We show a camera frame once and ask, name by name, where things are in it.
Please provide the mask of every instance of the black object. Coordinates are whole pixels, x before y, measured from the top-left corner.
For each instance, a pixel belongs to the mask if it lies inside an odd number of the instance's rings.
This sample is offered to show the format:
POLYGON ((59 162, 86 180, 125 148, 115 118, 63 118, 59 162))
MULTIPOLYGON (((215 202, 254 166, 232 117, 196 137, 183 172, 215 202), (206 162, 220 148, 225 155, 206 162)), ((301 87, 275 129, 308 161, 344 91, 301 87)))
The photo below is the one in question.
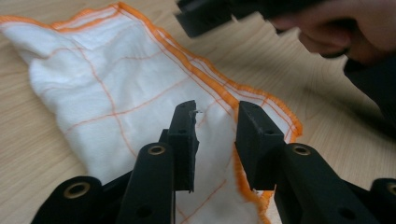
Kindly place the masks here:
POLYGON ((196 105, 178 105, 160 142, 140 149, 134 170, 102 186, 90 176, 64 181, 32 223, 174 223, 175 190, 193 191, 196 105))
MULTIPOLYGON (((241 20, 259 12, 266 20, 290 12, 297 12, 324 0, 179 0, 180 13, 176 18, 189 37, 202 35, 233 18, 241 20)), ((353 30, 356 22, 345 19, 333 22, 336 25, 353 30)), ((348 52, 344 49, 334 54, 322 55, 324 58, 337 58, 348 52)))
POLYGON ((396 223, 396 179, 370 191, 342 180, 312 147, 286 145, 257 105, 240 103, 235 144, 250 187, 276 189, 283 223, 396 223))

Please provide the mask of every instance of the orange stitched edge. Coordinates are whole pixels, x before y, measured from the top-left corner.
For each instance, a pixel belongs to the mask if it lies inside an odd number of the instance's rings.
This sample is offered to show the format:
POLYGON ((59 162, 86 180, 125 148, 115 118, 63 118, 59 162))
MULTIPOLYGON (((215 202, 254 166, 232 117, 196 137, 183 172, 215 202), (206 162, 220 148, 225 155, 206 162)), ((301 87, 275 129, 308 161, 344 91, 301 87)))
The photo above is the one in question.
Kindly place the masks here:
MULTIPOLYGON (((188 51, 187 49, 185 49, 182 46, 180 46, 176 42, 176 40, 172 36, 170 36, 164 29, 154 26, 147 17, 145 17, 143 14, 141 14, 136 9, 134 9, 134 8, 122 3, 122 2, 110 5, 108 7, 104 7, 102 9, 89 9, 89 8, 88 9, 84 9, 84 10, 80 11, 76 16, 72 17, 68 21, 55 22, 55 23, 53 23, 51 25, 47 25, 47 24, 44 24, 44 23, 42 23, 40 21, 36 21, 36 20, 33 20, 33 19, 28 19, 28 18, 18 17, 18 16, 0 16, 0 23, 11 22, 11 21, 26 22, 26 23, 31 23, 31 24, 35 24, 35 25, 41 26, 41 27, 46 28, 46 29, 56 30, 57 32, 60 32, 60 33, 66 33, 66 32, 82 30, 82 29, 85 29, 87 27, 92 27, 92 26, 94 26, 94 25, 96 25, 96 24, 98 24, 98 23, 100 23, 102 21, 105 21, 105 20, 107 20, 109 18, 115 17, 115 16, 120 14, 120 10, 121 9, 123 9, 123 10, 127 11, 128 13, 134 15, 139 20, 141 20, 143 23, 145 23, 147 25, 147 27, 149 28, 149 30, 151 31, 151 33, 155 36, 155 38, 161 44, 163 44, 164 47, 166 47, 173 55, 175 55, 183 63, 183 65, 187 69, 192 71, 206 85, 211 87, 224 100, 224 102, 226 102, 233 109, 235 121, 237 121, 237 113, 238 113, 237 110, 238 110, 238 104, 239 104, 238 100, 235 99, 229 92, 227 92, 225 90, 225 88, 222 87, 217 81, 213 80, 207 74, 203 73, 201 70, 199 70, 198 68, 193 66, 189 62, 187 57, 182 52, 180 52, 180 50, 178 50, 175 47, 173 47, 172 45, 170 45, 163 37, 161 37, 161 35, 159 34, 159 31, 161 31, 161 33, 164 34, 167 39, 171 40, 172 43, 175 44, 184 53, 187 53, 191 57, 197 58, 197 59, 201 60, 202 62, 204 62, 217 76, 219 76, 221 79, 225 80, 228 84, 230 84, 231 86, 235 87, 239 91, 247 91, 247 92, 251 92, 251 93, 254 93, 254 94, 258 94, 258 95, 265 95, 266 97, 270 98, 277 106, 279 106, 286 114, 288 114, 288 116, 291 118, 292 123, 296 127, 295 130, 292 130, 293 134, 291 135, 291 140, 290 140, 291 142, 294 142, 296 137, 302 134, 303 126, 300 123, 300 121, 286 107, 286 105, 283 102, 281 102, 279 99, 277 99, 275 96, 271 95, 268 92, 261 91, 261 90, 256 90, 256 89, 254 89, 254 88, 252 88, 250 86, 241 85, 241 84, 238 84, 238 83, 233 82, 232 80, 228 79, 221 72, 219 72, 209 60, 192 54, 190 51, 188 51), (104 10, 107 10, 107 9, 109 9, 111 7, 114 7, 116 9, 116 12, 113 13, 112 15, 110 15, 110 16, 103 17, 103 18, 100 18, 100 19, 96 19, 96 20, 87 22, 87 23, 85 23, 85 24, 83 24, 83 25, 81 25, 79 27, 75 27, 75 28, 60 28, 61 26, 66 25, 67 23, 69 23, 71 21, 75 21, 75 20, 77 20, 77 19, 79 19, 79 18, 81 18, 83 16, 89 15, 89 14, 94 13, 94 12, 104 11, 104 10)), ((255 193, 253 193, 249 189, 248 183, 247 183, 247 181, 245 179, 245 174, 243 173, 244 172, 243 171, 243 167, 242 167, 242 164, 241 164, 241 162, 239 160, 239 157, 238 157, 238 154, 236 152, 236 149, 233 151, 233 163, 234 163, 234 172, 235 172, 235 176, 236 176, 236 182, 237 182, 237 185, 238 185, 238 188, 239 188, 240 192, 242 193, 242 195, 244 195, 244 197, 247 200, 249 200, 251 202, 254 202, 257 205, 257 208, 259 210, 259 217, 261 218, 261 220, 264 223, 270 223, 268 217, 265 215, 265 212, 266 212, 267 207, 268 207, 269 199, 272 197, 272 194, 273 194, 272 191, 266 191, 266 192, 264 192, 264 194, 261 197, 258 197, 255 193)))

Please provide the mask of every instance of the black sleeve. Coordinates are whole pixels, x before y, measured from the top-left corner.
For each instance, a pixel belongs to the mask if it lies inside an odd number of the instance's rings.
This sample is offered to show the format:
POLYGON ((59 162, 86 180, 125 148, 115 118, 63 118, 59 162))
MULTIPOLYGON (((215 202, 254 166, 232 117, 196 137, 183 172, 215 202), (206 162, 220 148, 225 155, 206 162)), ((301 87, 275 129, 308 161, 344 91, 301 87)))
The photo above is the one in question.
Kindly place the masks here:
POLYGON ((349 80, 367 94, 396 129, 396 55, 372 67, 349 60, 344 72, 349 80))

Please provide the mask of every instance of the wooden surface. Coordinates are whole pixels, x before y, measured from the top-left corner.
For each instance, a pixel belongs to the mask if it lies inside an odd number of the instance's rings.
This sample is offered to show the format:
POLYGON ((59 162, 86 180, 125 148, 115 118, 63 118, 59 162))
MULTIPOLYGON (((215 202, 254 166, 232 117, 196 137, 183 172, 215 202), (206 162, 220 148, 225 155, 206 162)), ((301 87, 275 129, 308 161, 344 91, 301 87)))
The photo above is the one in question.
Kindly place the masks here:
MULTIPOLYGON (((278 37, 260 15, 189 39, 173 16, 174 0, 124 2, 186 49, 209 59, 225 76, 285 102, 304 127, 297 141, 318 150, 345 180, 368 189, 375 178, 396 178, 395 137, 375 104, 344 77, 345 59, 329 61, 310 54, 296 32, 278 37)), ((1 0, 0 15, 51 23, 67 20, 83 8, 111 3, 1 0)), ((3 35, 0 97, 0 222, 29 223, 56 186, 86 172, 54 115, 32 92, 27 65, 3 35)))

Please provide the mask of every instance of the folded cloth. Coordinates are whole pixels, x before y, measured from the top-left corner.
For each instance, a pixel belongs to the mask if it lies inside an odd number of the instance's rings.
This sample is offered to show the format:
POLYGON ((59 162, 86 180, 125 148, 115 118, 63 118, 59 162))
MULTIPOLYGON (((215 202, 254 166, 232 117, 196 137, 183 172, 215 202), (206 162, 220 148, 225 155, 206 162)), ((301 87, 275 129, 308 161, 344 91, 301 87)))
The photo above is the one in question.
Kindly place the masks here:
POLYGON ((0 18, 2 33, 29 64, 33 90, 88 174, 103 184, 133 169, 157 142, 176 105, 195 100, 195 192, 177 193, 177 223, 258 223, 271 192, 251 192, 235 154, 240 100, 260 105, 293 141, 302 126, 278 99, 239 85, 183 49, 137 10, 118 3, 42 24, 0 18))

